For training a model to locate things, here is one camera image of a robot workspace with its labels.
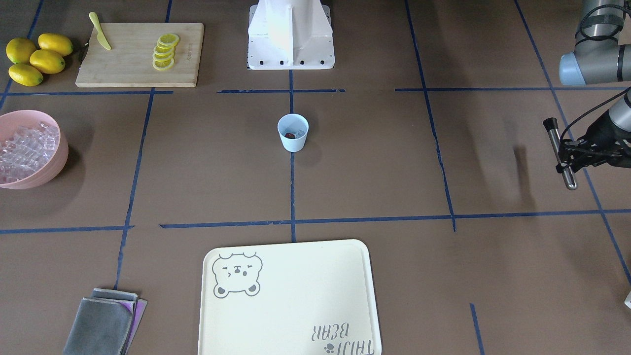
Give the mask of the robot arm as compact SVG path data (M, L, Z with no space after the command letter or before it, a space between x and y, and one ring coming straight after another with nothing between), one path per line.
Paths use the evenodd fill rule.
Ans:
M575 32L575 47L561 57L563 85L615 83L630 80L630 45L618 42L630 9L623 0L586 0ZM579 139L563 140L559 158L577 172L588 166L630 166L630 92L602 114Z

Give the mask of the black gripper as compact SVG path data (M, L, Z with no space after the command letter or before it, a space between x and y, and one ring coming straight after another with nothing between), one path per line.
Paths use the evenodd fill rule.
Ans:
M556 153L557 173L576 173L587 166L604 163L616 168L630 168L630 137L630 129L615 123L609 111L606 111L590 125L579 143L560 141Z

